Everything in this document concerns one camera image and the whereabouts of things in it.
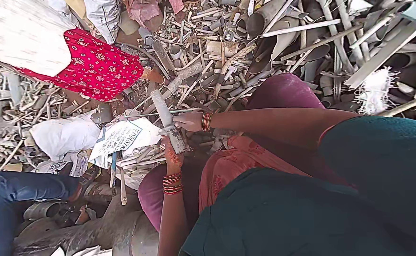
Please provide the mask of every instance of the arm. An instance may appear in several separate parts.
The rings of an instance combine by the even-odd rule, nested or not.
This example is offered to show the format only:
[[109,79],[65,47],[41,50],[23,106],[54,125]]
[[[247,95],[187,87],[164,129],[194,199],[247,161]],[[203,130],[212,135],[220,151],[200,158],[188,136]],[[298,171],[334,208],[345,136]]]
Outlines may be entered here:
[[[177,155],[175,153],[168,137],[163,136],[162,142],[165,144],[167,175],[181,172],[181,166],[183,163],[182,154]],[[181,184],[181,181],[173,183],[172,186],[179,184]],[[189,228],[182,193],[174,195],[164,194],[161,229],[159,231],[159,248],[157,254],[159,256],[177,256],[188,234]]]
[[[201,130],[202,113],[184,113],[173,120],[188,131]],[[266,136],[277,141],[316,149],[320,135],[356,113],[320,108],[263,108],[213,114],[212,128]]]

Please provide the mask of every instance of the frayed white fabric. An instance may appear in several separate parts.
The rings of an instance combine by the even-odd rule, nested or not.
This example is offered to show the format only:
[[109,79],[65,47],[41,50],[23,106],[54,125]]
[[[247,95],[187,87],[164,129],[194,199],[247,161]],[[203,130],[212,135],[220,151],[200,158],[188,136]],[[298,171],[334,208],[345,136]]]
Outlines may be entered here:
[[370,74],[360,86],[357,100],[361,105],[359,113],[375,115],[389,107],[388,92],[393,87],[392,81],[396,73],[390,72],[390,67],[384,67]]

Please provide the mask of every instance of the hand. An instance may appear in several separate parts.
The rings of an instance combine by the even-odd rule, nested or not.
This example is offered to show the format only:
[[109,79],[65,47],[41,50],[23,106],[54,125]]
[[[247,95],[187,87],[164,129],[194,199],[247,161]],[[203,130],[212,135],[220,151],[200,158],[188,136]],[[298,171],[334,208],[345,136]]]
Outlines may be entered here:
[[167,160],[167,165],[170,166],[179,166],[181,168],[182,163],[184,162],[184,155],[176,154],[173,149],[170,139],[167,136],[161,136],[162,144],[165,146],[165,158]]
[[173,121],[175,121],[175,126],[179,128],[184,128],[190,132],[199,132],[201,131],[201,118],[203,113],[201,112],[187,112],[181,113],[179,116],[174,116]]

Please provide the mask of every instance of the wrist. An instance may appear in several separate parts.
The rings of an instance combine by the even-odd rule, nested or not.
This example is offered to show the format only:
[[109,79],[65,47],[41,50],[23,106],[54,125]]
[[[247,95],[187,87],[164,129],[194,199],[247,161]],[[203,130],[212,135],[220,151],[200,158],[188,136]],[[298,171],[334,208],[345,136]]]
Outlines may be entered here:
[[177,174],[180,172],[181,172],[180,166],[167,163],[167,175]]
[[201,118],[201,130],[204,132],[210,132],[211,129],[211,118],[213,113],[205,113]]

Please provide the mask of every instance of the white cloth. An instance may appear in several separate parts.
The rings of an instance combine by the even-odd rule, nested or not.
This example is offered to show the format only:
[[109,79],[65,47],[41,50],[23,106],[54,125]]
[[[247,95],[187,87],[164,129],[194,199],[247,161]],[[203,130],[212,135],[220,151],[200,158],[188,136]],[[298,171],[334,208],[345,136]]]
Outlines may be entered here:
[[0,0],[0,61],[54,77],[71,62],[75,25],[43,0]]

